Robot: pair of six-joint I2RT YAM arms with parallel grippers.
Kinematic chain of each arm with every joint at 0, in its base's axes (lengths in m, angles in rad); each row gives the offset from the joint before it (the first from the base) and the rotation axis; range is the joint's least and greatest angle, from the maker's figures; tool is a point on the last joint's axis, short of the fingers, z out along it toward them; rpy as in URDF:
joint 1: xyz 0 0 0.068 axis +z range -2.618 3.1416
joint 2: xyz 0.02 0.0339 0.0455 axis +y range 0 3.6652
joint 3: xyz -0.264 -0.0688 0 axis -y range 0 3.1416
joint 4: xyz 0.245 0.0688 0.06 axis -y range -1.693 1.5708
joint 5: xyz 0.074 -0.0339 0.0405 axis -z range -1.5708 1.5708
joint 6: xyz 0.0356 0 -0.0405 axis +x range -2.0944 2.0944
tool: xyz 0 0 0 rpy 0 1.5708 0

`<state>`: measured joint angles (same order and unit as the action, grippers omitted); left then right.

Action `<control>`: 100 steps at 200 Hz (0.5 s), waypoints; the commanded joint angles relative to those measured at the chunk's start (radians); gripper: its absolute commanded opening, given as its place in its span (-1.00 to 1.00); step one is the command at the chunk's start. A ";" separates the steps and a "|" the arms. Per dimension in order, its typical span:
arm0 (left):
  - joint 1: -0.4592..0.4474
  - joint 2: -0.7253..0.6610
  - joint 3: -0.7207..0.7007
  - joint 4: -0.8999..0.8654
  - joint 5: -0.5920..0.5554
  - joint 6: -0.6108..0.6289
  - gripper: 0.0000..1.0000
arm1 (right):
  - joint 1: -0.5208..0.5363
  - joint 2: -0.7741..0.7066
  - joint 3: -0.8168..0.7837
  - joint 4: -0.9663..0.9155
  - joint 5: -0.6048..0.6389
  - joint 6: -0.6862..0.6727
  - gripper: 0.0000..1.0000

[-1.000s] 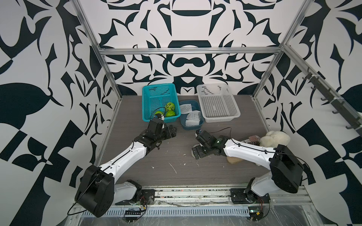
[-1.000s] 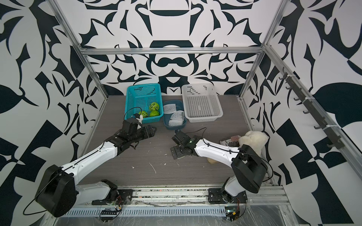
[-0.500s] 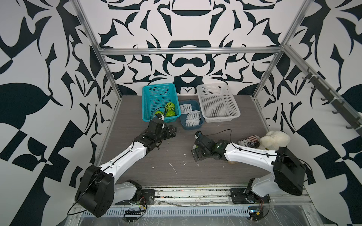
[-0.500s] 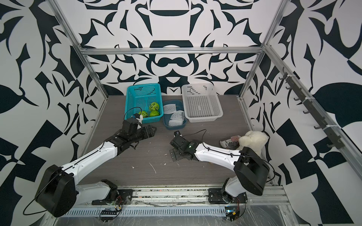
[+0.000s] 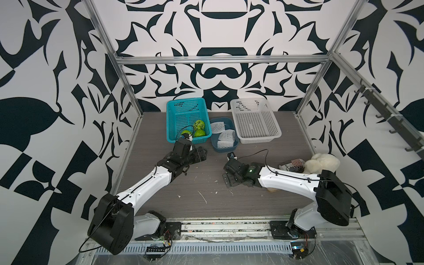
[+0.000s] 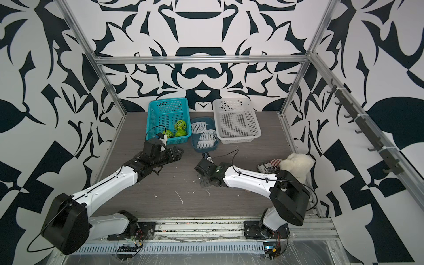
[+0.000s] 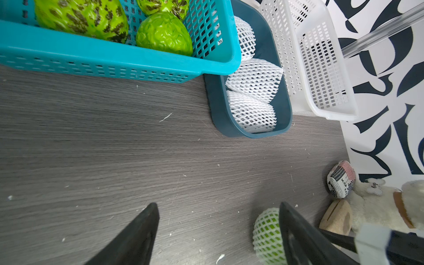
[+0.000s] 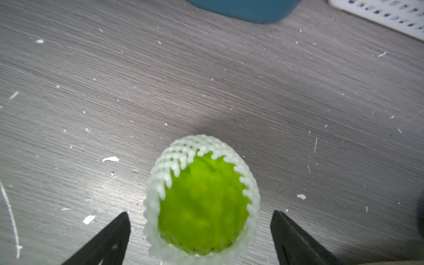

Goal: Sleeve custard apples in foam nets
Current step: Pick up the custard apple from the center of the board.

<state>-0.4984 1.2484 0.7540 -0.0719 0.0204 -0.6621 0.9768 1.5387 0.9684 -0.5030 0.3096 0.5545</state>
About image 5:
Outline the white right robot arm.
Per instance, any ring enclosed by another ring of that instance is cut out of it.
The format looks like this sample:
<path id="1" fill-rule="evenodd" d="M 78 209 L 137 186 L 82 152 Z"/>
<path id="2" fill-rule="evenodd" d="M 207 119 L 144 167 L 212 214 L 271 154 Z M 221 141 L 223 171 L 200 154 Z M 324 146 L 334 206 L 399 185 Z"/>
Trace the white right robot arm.
<path id="1" fill-rule="evenodd" d="M 244 164 L 231 158 L 224 165 L 224 182 L 228 188 L 239 184 L 248 187 L 275 188 L 312 200 L 309 205 L 292 211 L 285 230 L 291 238 L 299 237 L 316 225 L 350 223 L 352 192 L 331 171 L 303 174 L 278 170 L 262 163 Z"/>

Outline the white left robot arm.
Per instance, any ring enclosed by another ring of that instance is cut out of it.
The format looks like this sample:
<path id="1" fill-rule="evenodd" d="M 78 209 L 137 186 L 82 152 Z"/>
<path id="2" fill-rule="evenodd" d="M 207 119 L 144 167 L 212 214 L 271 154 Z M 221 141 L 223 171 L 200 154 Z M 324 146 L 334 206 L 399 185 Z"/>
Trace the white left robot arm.
<path id="1" fill-rule="evenodd" d="M 136 238 L 161 237 L 165 233 L 165 217 L 155 211 L 142 216 L 136 213 L 160 189 L 186 174 L 190 165 L 205 161 L 207 153 L 207 149 L 195 146 L 189 139 L 178 139 L 173 150 L 139 182 L 117 195 L 107 193 L 100 199 L 88 238 L 117 255 Z"/>

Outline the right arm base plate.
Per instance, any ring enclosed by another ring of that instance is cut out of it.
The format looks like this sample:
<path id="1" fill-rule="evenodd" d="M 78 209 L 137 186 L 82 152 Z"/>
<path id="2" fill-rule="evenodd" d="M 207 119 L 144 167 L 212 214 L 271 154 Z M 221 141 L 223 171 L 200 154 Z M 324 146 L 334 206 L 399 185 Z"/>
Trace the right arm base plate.
<path id="1" fill-rule="evenodd" d="M 297 240 L 305 239 L 306 237 L 314 239 L 316 230 L 312 227 L 305 231 L 297 227 L 292 220 L 288 221 L 270 221 L 271 235 L 274 239 L 279 240 Z"/>

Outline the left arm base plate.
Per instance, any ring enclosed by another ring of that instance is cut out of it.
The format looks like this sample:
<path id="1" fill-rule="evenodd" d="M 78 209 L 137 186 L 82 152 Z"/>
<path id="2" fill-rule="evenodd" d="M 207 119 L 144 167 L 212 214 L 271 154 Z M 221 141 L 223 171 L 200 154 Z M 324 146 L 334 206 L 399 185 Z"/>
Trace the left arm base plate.
<path id="1" fill-rule="evenodd" d="M 153 235 L 144 235 L 136 237 L 135 241 L 153 241 L 172 239 L 178 240 L 181 237 L 182 223 L 181 222 L 166 222 L 160 225 L 159 231 Z"/>

